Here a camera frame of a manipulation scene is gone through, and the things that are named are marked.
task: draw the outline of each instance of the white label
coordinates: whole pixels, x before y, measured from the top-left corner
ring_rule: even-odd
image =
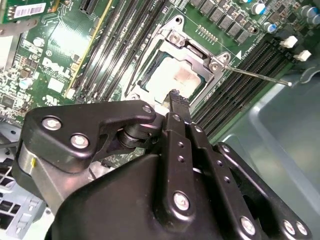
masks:
[[[25,6],[17,6],[14,11],[14,18],[22,18],[34,14],[41,14],[45,11],[46,3],[30,4]]]

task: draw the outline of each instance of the capacitor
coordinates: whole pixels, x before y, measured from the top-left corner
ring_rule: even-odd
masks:
[[[252,0],[239,0],[240,3],[242,4],[248,4],[251,3]]]
[[[306,19],[308,24],[319,25],[320,24],[320,14],[315,15],[314,17],[308,17]]]
[[[316,16],[318,13],[318,9],[315,6],[303,6],[301,8],[301,16],[304,18],[313,18],[314,16]]]
[[[32,86],[32,84],[34,84],[33,79],[30,77],[25,77],[20,80],[19,87],[23,90],[27,90],[28,88],[30,88]]]
[[[251,12],[254,15],[261,15],[264,14],[266,11],[266,5],[264,3],[255,3],[251,7]]]
[[[272,24],[270,22],[265,22],[263,24],[263,29],[269,33],[269,34],[273,34],[276,30],[277,30],[277,26],[275,24]]]

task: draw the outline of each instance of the metal bolt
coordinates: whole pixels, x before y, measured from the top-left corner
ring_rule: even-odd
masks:
[[[198,133],[201,133],[202,132],[202,129],[199,127],[199,126],[194,126],[195,130],[198,132]]]
[[[173,195],[173,201],[178,209],[180,209],[182,211],[186,211],[189,209],[190,203],[189,203],[188,198],[184,194],[182,194],[180,192],[176,192]]]
[[[150,107],[147,106],[147,105],[144,105],[144,106],[142,107],[142,109],[143,109],[145,112],[147,112],[148,114],[152,113],[152,110],[151,110]]]
[[[230,153],[230,149],[226,145],[222,145],[223,150],[225,150],[227,153]]]
[[[174,114],[172,117],[173,117],[175,120],[177,120],[178,122],[181,121],[180,117],[179,117],[177,114]]]
[[[180,42],[180,35],[174,32],[170,35],[169,40],[173,44],[177,44],[178,42]]]
[[[71,137],[71,144],[76,147],[77,149],[84,149],[88,147],[89,140],[82,135],[73,135]]]
[[[288,222],[287,220],[284,220],[283,225],[284,225],[285,229],[288,231],[288,233],[290,233],[291,235],[296,234],[296,231],[290,222]]]
[[[47,117],[42,121],[42,126],[51,131],[55,131],[61,128],[61,122],[53,117]]]
[[[302,233],[303,235],[308,235],[307,230],[305,229],[305,227],[300,223],[300,222],[296,222],[296,227],[298,228],[298,230],[300,231],[300,233]]]
[[[255,235],[256,233],[255,226],[247,217],[245,216],[241,217],[240,221],[241,221],[242,227],[248,234]]]

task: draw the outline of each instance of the small component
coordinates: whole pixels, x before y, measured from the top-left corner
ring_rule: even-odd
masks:
[[[232,18],[228,15],[224,16],[223,20],[219,23],[219,27],[226,30],[232,23]]]
[[[255,3],[251,7],[251,12],[254,15],[262,15],[266,11],[266,5],[264,3]]]
[[[306,27],[306,26],[300,31],[300,33],[301,33],[303,36],[307,35],[308,32],[309,32],[309,28]]]
[[[284,5],[281,5],[276,11],[278,12],[278,13],[281,13],[283,10],[285,10],[286,9],[286,7],[284,6]]]
[[[276,30],[277,30],[277,26],[275,24],[272,24],[270,22],[265,22],[263,24],[263,29],[269,33],[269,34],[273,34]]]
[[[295,15],[294,13],[291,13],[291,14],[287,17],[287,19],[288,19],[288,21],[289,21],[290,23],[293,23],[293,22],[297,19],[297,17],[296,17],[296,15]]]
[[[21,78],[28,78],[29,75],[30,75],[30,72],[29,72],[28,70],[22,69],[22,70],[20,71],[20,77],[21,77]]]
[[[19,87],[23,90],[27,90],[32,86],[32,84],[34,84],[33,79],[30,77],[26,77],[20,80]]]
[[[319,25],[320,24],[320,14],[315,15],[314,17],[308,17],[306,22],[311,25]]]
[[[191,0],[190,3],[191,3],[194,7],[197,8],[197,7],[201,4],[202,1],[203,1],[203,0]]]
[[[311,52],[308,50],[303,50],[298,55],[294,55],[293,57],[301,62],[305,62],[308,60],[308,58],[311,56]]]
[[[12,109],[15,104],[15,100],[7,95],[2,96],[1,104],[7,108]]]
[[[227,0],[221,0],[221,1],[218,3],[218,6],[222,8],[226,3],[227,3]]]
[[[210,20],[211,20],[212,22],[217,23],[217,22],[220,20],[220,18],[222,17],[223,14],[224,14],[224,12],[223,12],[220,8],[217,7],[217,8],[213,11],[213,13],[212,13],[212,15],[211,15],[211,17],[210,17]]]
[[[30,67],[33,69],[36,69],[38,66],[38,63],[36,61],[32,61]]]
[[[289,36],[287,39],[280,42],[280,45],[284,48],[291,49],[298,42],[295,36]]]
[[[269,21],[273,24],[275,24],[276,22],[278,22],[280,20],[280,15],[277,12],[274,12],[270,17],[269,17]]]
[[[304,18],[313,18],[317,13],[318,9],[310,5],[303,6],[300,11],[301,16]]]
[[[210,11],[214,7],[214,5],[215,5],[215,3],[213,1],[211,1],[211,0],[205,1],[203,6],[200,8],[200,12],[203,15],[207,15],[208,13],[210,13]]]
[[[241,13],[235,18],[235,21],[239,24],[243,19],[245,18],[245,16],[243,16]]]
[[[236,41],[240,44],[243,44],[249,36],[250,34],[246,30],[243,30],[240,33],[240,35],[236,38]]]
[[[248,30],[248,29],[251,28],[251,26],[252,26],[252,23],[248,21],[248,22],[243,26],[243,28]]]
[[[235,10],[236,10],[236,8],[234,6],[230,6],[229,10],[226,13],[231,15],[234,13]]]
[[[228,34],[232,37],[235,37],[241,30],[241,26],[238,23],[234,23],[230,30],[228,31]]]
[[[32,61],[27,58],[27,59],[25,60],[24,64],[27,65],[27,66],[30,66],[30,65],[31,65],[31,62],[32,62]]]

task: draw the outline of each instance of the black memory slot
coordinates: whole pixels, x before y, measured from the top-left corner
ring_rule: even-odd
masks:
[[[108,79],[110,78],[114,67],[117,65],[119,60],[122,58],[123,54],[125,53],[126,47],[128,45],[128,42],[134,37],[135,33],[139,30],[141,27],[141,24],[144,22],[145,19],[148,19],[150,16],[148,14],[148,10],[152,6],[152,1],[144,1],[142,4],[142,7],[139,8],[139,10],[136,13],[136,17],[132,21],[132,27],[129,28],[129,30],[126,32],[124,38],[122,39],[121,43],[119,44],[118,49],[116,50],[116,53],[113,55],[112,61],[109,64],[106,71],[104,71],[103,76],[101,78],[100,84],[98,85],[97,89],[97,96],[100,96],[100,94],[105,90],[106,85],[108,84]]]
[[[108,101],[110,97],[112,96],[114,90],[118,86],[120,80],[122,79],[125,72],[128,70],[129,66],[134,60],[134,57],[139,50],[139,46],[143,43],[143,41],[148,37],[148,34],[150,33],[152,29],[152,25],[154,24],[154,21],[157,19],[159,14],[162,12],[162,9],[166,3],[166,0],[160,0],[157,2],[155,10],[152,11],[151,18],[149,18],[147,24],[144,26],[142,33],[139,35],[137,40],[134,42],[133,46],[131,47],[127,57],[122,63],[122,67],[117,71],[115,74],[112,83],[108,87],[107,91],[103,93],[103,100]]]

